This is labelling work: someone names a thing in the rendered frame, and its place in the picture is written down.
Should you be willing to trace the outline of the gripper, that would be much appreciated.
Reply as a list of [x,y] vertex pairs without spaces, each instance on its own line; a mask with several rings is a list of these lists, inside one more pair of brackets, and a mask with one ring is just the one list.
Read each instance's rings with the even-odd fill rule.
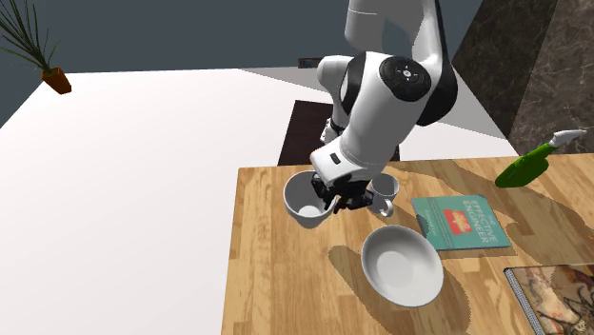
[[325,211],[336,214],[343,208],[357,209],[372,204],[374,195],[366,189],[369,180],[352,181],[351,177],[351,174],[347,174],[328,187],[321,177],[314,173],[311,184],[317,196],[325,203]]

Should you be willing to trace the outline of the deep white bowl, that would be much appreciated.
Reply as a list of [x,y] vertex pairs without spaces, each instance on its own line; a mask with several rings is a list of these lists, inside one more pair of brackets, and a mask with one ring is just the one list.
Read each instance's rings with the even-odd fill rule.
[[284,203],[287,213],[302,227],[315,228],[332,213],[325,211],[325,203],[314,191],[311,178],[314,170],[292,175],[284,186]]

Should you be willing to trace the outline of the white mug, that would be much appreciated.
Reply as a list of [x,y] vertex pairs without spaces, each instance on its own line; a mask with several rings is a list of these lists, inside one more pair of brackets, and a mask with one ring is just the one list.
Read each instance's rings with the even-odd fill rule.
[[385,173],[377,175],[369,184],[372,203],[367,208],[384,217],[390,217],[394,212],[393,200],[399,189],[400,184],[393,176]]

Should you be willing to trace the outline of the wide white bowl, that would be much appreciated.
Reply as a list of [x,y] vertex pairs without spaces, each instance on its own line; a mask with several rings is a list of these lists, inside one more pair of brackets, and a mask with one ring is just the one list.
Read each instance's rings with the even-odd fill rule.
[[443,287],[439,254],[423,235],[408,227],[372,231],[362,246],[361,264],[373,289],[395,305],[427,305]]

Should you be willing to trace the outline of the teal book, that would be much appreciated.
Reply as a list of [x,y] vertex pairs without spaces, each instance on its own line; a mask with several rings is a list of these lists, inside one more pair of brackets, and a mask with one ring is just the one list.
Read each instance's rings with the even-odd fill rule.
[[422,234],[438,251],[510,246],[483,195],[419,197],[411,204]]

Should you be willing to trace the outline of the green spray bottle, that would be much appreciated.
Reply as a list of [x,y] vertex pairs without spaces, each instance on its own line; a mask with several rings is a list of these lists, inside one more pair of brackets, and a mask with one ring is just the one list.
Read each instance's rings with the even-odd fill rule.
[[586,134],[585,129],[555,132],[548,142],[520,156],[502,171],[494,181],[495,186],[500,188],[525,187],[548,169],[549,163],[546,159],[548,155],[584,134]]

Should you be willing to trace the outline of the spiral-bound picture book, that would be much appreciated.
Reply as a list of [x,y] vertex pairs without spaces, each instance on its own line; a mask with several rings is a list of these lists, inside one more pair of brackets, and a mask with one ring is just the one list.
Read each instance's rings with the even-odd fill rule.
[[535,335],[594,335],[594,263],[504,269]]

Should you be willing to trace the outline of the potted plant in orange pot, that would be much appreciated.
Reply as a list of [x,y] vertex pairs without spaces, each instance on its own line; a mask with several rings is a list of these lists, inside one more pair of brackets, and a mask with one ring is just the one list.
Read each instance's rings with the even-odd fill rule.
[[19,6],[16,0],[0,0],[0,40],[9,44],[0,50],[27,61],[23,67],[39,69],[42,81],[58,94],[70,93],[71,83],[64,71],[50,65],[61,41],[49,49],[50,30],[42,33],[35,5],[29,0],[22,2]]

